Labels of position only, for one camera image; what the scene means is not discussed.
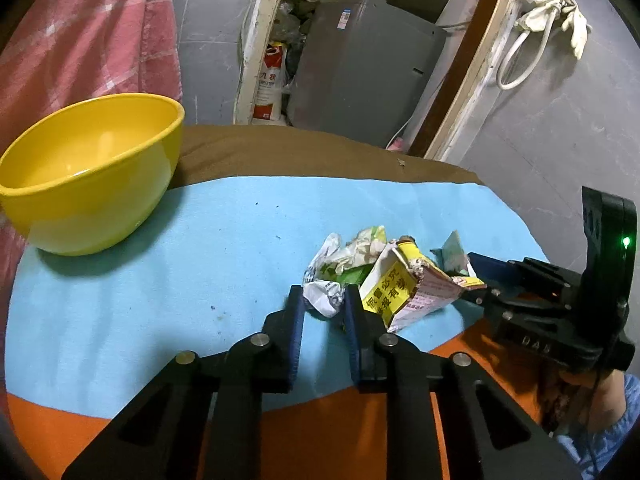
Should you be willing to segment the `person's right hand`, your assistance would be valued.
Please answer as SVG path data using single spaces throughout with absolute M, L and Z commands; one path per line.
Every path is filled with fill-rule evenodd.
M 572 374 L 550 368 L 538 385 L 540 424 L 548 434 L 584 428 L 590 434 L 607 430 L 626 412 L 625 374 Z

